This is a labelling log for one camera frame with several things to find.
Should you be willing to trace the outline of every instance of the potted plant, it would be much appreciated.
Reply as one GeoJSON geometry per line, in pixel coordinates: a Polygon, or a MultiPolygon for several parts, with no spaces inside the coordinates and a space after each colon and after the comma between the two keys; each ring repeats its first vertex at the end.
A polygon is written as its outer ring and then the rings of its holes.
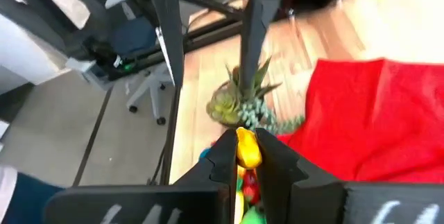
{"type": "Polygon", "coordinates": [[[245,127],[248,129],[265,128],[273,134],[294,131],[303,121],[296,117],[278,123],[274,111],[267,107],[264,96],[280,86],[265,85],[264,81],[271,58],[257,69],[252,83],[244,90],[240,86],[239,67],[232,71],[228,67],[228,81],[224,82],[212,95],[207,104],[207,113],[215,121],[228,128],[245,127]]]}

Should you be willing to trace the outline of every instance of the red cloth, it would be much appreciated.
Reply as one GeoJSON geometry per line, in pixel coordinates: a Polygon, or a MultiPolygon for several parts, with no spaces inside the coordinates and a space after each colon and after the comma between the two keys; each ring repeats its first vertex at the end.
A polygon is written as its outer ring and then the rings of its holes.
{"type": "Polygon", "coordinates": [[[280,139],[342,180],[444,182],[444,66],[318,61],[306,118],[280,139]]]}

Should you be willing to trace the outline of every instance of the blue jeans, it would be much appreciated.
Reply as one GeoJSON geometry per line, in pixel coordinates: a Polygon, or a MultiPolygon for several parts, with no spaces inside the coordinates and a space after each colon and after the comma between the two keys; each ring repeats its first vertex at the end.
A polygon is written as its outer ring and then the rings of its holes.
{"type": "Polygon", "coordinates": [[[3,224],[43,224],[45,205],[62,188],[18,173],[14,194],[3,224]]]}

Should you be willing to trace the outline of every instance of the yellow toy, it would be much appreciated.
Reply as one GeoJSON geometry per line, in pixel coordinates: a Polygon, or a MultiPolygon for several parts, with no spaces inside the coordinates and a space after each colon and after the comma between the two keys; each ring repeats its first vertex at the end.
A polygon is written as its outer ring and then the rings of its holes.
{"type": "Polygon", "coordinates": [[[237,128],[237,159],[245,169],[255,169],[262,163],[262,156],[257,145],[256,135],[245,128],[237,128]]]}
{"type": "Polygon", "coordinates": [[[242,191],[236,192],[236,202],[234,203],[234,224],[240,224],[244,216],[244,195],[242,191]]]}
{"type": "Polygon", "coordinates": [[[244,178],[246,169],[242,166],[237,165],[237,175],[244,178]]]}

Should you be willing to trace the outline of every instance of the chair wheel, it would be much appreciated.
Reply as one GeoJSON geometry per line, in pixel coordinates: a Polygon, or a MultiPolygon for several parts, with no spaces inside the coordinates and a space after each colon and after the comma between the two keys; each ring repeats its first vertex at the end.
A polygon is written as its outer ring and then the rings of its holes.
{"type": "Polygon", "coordinates": [[[136,113],[137,112],[137,107],[135,107],[134,105],[131,105],[129,108],[131,113],[136,113]]]}
{"type": "Polygon", "coordinates": [[[159,117],[156,121],[158,125],[165,125],[165,123],[167,122],[164,117],[159,117]]]}

